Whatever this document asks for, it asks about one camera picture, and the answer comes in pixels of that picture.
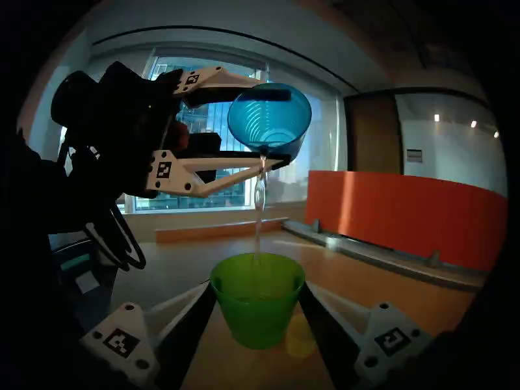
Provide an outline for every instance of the white wall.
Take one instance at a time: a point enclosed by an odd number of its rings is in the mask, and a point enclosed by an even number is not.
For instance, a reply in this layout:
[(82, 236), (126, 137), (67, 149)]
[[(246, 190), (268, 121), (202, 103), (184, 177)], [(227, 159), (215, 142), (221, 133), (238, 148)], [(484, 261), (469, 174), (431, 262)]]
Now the white wall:
[[(92, 14), (88, 35), (90, 42), (95, 42), (116, 33), (160, 25), (206, 26), (250, 34), (303, 54), (362, 90), (389, 86), (384, 69), (345, 30), (289, 0), (114, 0)], [(328, 81), (345, 94), (354, 92), (304, 59), (268, 44), (221, 32), (193, 29), (147, 31), (103, 42), (93, 46), (92, 50), (102, 53), (150, 42), (173, 46), (197, 42), (246, 50), (288, 63)]]
[(105, 53), (92, 57), (84, 71), (91, 76), (91, 78), (99, 81), (105, 73), (105, 70), (107, 70), (114, 61), (119, 61), (139, 76), (142, 76), (152, 51), (152, 49), (133, 49)]
[[(401, 122), (404, 174), (456, 181), (507, 196), (504, 152), (492, 131), (469, 124)], [(406, 161), (407, 149), (422, 150), (422, 163)]]
[(38, 102), (30, 132), (24, 131), (27, 143), (43, 159), (56, 160), (61, 126), (51, 119), (51, 103), (54, 93), (65, 78), (86, 66), (90, 58), (90, 45), (82, 32), (70, 45), (54, 69)]

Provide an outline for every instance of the hand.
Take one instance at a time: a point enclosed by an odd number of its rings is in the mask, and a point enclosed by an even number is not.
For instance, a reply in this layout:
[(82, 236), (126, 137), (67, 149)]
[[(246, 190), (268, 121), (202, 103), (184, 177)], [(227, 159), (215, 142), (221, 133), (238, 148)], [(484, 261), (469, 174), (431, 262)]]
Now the hand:
[(172, 151), (183, 151), (188, 148), (190, 131), (188, 126), (178, 120), (172, 120), (168, 128), (168, 143), (172, 145)]

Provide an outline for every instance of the window sill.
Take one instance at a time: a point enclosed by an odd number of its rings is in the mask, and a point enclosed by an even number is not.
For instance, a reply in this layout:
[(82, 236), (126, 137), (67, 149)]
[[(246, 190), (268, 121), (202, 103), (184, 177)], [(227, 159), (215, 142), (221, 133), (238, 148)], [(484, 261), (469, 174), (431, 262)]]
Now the window sill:
[[(288, 201), (271, 203), (266, 206), (266, 210), (270, 209), (291, 209), (294, 207), (305, 207), (305, 201)], [(235, 206), (235, 207), (213, 207), (208, 209), (165, 209), (165, 210), (140, 210), (133, 213), (127, 213), (125, 216), (138, 216), (138, 215), (192, 215), (194, 213), (221, 213), (223, 211), (236, 212), (236, 211), (254, 211), (252, 206)]]

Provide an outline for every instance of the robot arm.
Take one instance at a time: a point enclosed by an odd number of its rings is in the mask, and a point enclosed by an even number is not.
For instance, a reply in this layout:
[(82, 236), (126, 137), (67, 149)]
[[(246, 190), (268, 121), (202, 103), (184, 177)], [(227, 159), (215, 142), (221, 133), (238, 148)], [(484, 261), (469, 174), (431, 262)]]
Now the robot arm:
[[(123, 270), (146, 264), (115, 206), (122, 193), (154, 198), (161, 191), (203, 198), (259, 174), (258, 152), (220, 151), (220, 137), (215, 133), (192, 136), (188, 149), (177, 151), (178, 139), (171, 132), (182, 102), (195, 107), (231, 101), (244, 91), (249, 91), (247, 99), (251, 100), (291, 98), (289, 91), (252, 88), (260, 83), (220, 66), (173, 70), (150, 81), (120, 62), (110, 65), (98, 83), (81, 71), (63, 81), (51, 106), (52, 119), (67, 127), (58, 163), (63, 165), (73, 150), (70, 179), (81, 184), (82, 192), (95, 194), (90, 198), (90, 220), (82, 219), (79, 225), (94, 223), (108, 248), (95, 241), (114, 264)], [(270, 154), (265, 168), (278, 169), (290, 161), (290, 155)], [(215, 180), (216, 170), (226, 168), (247, 169)], [(121, 229), (140, 261), (129, 255), (131, 248)], [(95, 239), (92, 232), (84, 231)]]

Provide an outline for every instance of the cup rim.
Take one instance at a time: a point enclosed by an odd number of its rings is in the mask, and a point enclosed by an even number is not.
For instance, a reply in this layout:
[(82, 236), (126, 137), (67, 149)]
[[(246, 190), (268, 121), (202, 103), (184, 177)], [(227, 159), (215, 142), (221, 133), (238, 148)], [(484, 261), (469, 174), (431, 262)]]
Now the cup rim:
[[(260, 253), (261, 253), (261, 254), (268, 254), (268, 255), (275, 255), (275, 256), (278, 256), (278, 257), (284, 257), (284, 258), (286, 258), (286, 259), (289, 259), (289, 260), (293, 261), (293, 262), (294, 262), (298, 267), (300, 267), (300, 270), (302, 271), (302, 274), (303, 274), (302, 282), (301, 282), (301, 284), (298, 286), (297, 289), (291, 291), (287, 296), (294, 296), (294, 295), (299, 294), (299, 293), (300, 293), (300, 290), (302, 289), (302, 287), (304, 286), (304, 284), (305, 284), (305, 282), (306, 282), (306, 281), (305, 281), (305, 280), (306, 280), (306, 278), (305, 278), (305, 270), (304, 270), (304, 268), (302, 267), (302, 265), (301, 265), (298, 261), (296, 261), (296, 260), (294, 260), (294, 259), (291, 259), (291, 258), (288, 257), (288, 256), (280, 255), (280, 254), (278, 254), (278, 253), (271, 253), (271, 252), (260, 252)], [(211, 288), (213, 289), (213, 291), (215, 291), (215, 293), (223, 294), (227, 299), (233, 301), (234, 303), (237, 303), (237, 304), (240, 304), (240, 305), (246, 305), (246, 306), (247, 306), (247, 305), (250, 305), (251, 302), (244, 302), (244, 301), (238, 300), (238, 299), (236, 299), (236, 298), (234, 298), (234, 297), (232, 297), (232, 296), (229, 296), (229, 295), (227, 295), (226, 293), (224, 293), (224, 292), (220, 291), (219, 289), (217, 289), (217, 288), (213, 285), (213, 271), (214, 271), (214, 270), (215, 270), (215, 269), (216, 269), (216, 268), (217, 268), (217, 267), (218, 267), (222, 262), (224, 262), (224, 261), (226, 261), (226, 260), (228, 260), (228, 259), (231, 259), (231, 258), (233, 258), (233, 257), (242, 256), (242, 255), (254, 255), (254, 252), (246, 252), (246, 253), (242, 253), (242, 254), (240, 253), (240, 254), (238, 254), (238, 255), (229, 256), (229, 257), (227, 257), (227, 258), (221, 260), (221, 261), (220, 261), (217, 265), (215, 265), (215, 266), (213, 267), (213, 269), (211, 270), (211, 273), (210, 273), (210, 275), (209, 275), (209, 285), (211, 286)], [(255, 305), (257, 305), (257, 304), (269, 304), (269, 303), (270, 303), (270, 301), (266, 301), (266, 302), (258, 301), (258, 302), (255, 302)]]

